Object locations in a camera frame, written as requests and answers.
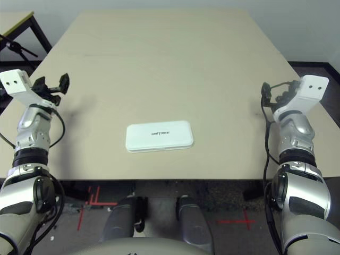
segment white wall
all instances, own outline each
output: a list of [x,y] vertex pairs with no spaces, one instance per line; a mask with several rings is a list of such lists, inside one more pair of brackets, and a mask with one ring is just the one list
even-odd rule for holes
[[[330,62],[340,71],[340,1],[338,0],[0,0],[0,11],[30,11],[54,45],[78,13],[86,9],[240,7],[247,9],[290,61]],[[17,41],[45,56],[31,31]],[[1,60],[18,60],[8,51]]]

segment beige tabletop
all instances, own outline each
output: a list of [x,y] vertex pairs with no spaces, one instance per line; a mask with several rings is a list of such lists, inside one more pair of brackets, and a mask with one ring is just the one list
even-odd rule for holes
[[34,12],[0,12],[0,34],[9,35],[33,14]]
[[[298,79],[246,11],[230,9],[104,10],[81,13],[32,79],[50,87],[68,73],[59,111],[64,139],[49,152],[59,179],[260,179],[266,154],[260,90]],[[17,101],[0,116],[15,141],[24,111]],[[340,130],[318,104],[308,118],[324,176],[339,176]],[[132,154],[126,127],[187,120],[190,149]],[[51,139],[61,133],[55,117]],[[277,157],[278,127],[270,147]],[[0,170],[12,149],[0,142]],[[268,176],[276,172],[270,164]]]

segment black tripod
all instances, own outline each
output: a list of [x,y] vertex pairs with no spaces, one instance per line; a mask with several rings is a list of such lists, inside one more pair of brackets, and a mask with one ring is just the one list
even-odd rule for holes
[[34,56],[34,57],[38,57],[37,54],[34,54],[34,53],[31,52],[30,50],[25,49],[24,47],[22,47],[18,42],[12,41],[11,39],[9,39],[9,38],[7,38],[7,37],[1,35],[1,34],[0,34],[0,38],[2,38],[3,40],[5,40],[5,41],[7,42],[7,43],[6,43],[7,48],[8,48],[9,50],[11,50],[11,51],[13,51],[13,52],[19,54],[19,55],[23,58],[23,60],[26,62],[26,64],[27,64],[28,66],[30,66],[30,67],[33,69],[33,71],[36,69],[36,67],[35,67],[35,66],[34,66],[34,65],[26,58],[26,56],[23,54],[22,51],[25,51],[25,52],[31,54],[31,55]]

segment white box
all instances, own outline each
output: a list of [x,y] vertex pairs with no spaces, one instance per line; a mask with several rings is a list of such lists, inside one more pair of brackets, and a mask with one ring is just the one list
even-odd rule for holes
[[186,149],[192,144],[188,121],[132,124],[126,129],[125,146],[129,152]]

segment black metal frame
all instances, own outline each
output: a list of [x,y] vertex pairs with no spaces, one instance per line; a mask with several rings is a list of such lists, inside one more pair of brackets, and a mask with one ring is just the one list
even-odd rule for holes
[[[36,19],[32,15],[29,19],[24,21],[21,25],[19,25],[13,32],[6,35],[11,40],[14,40],[20,34],[22,34],[26,29],[31,28],[43,48],[47,53],[52,49],[52,45],[49,43],[48,39],[46,38],[44,32],[40,28],[39,24],[37,23]],[[6,47],[6,42],[4,40],[0,41],[0,51]]]

